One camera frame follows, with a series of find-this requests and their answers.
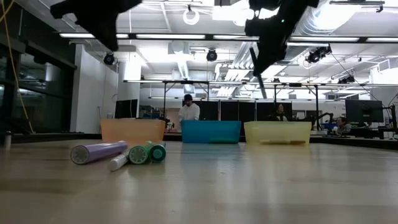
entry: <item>white shirt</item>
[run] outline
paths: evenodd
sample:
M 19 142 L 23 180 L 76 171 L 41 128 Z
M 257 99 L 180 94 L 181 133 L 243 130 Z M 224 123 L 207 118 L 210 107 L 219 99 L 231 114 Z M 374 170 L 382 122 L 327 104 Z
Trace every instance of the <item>white shirt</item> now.
M 191 106 L 183 106 L 178 113 L 180 122 L 183 120 L 199 120 L 200 107 L 194 103 Z

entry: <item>orange bin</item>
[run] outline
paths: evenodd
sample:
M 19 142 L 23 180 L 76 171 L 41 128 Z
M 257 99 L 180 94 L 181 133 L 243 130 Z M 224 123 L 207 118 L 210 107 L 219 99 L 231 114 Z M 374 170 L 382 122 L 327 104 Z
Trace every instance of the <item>orange bin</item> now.
M 104 142 L 126 141 L 129 147 L 163 141 L 165 121 L 155 119 L 102 119 Z

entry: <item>plastic bin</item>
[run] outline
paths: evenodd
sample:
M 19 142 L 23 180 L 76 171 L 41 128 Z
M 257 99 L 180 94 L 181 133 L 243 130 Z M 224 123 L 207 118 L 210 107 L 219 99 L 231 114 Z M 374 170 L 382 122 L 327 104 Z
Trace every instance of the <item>plastic bin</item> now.
M 184 143 L 239 142 L 240 121 L 182 121 L 181 125 Z
M 147 141 L 161 142 L 165 121 L 158 119 L 102 119 L 101 132 L 104 142 L 126 141 L 129 147 Z
M 244 131 L 248 144 L 308 144 L 311 122 L 251 121 Z

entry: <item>green cylinder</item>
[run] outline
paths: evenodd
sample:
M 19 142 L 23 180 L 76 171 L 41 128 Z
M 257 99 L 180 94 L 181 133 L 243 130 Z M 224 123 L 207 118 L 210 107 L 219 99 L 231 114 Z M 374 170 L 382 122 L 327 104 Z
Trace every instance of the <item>green cylinder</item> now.
M 150 149 L 152 149 L 153 146 L 154 144 L 152 142 L 147 141 L 147 144 L 143 146 L 132 147 L 128 156 L 131 163 L 137 165 L 145 163 L 149 158 Z
M 162 162 L 166 158 L 166 143 L 153 145 L 149 152 L 149 157 L 153 162 Z

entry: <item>purple cylinder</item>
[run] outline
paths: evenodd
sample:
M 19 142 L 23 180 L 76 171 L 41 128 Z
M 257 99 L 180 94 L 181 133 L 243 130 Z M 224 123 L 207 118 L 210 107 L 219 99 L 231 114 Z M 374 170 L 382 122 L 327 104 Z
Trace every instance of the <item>purple cylinder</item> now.
M 108 156 L 120 154 L 126 149 L 127 143 L 125 141 L 76 146 L 70 152 L 70 159 L 78 165 L 83 165 Z

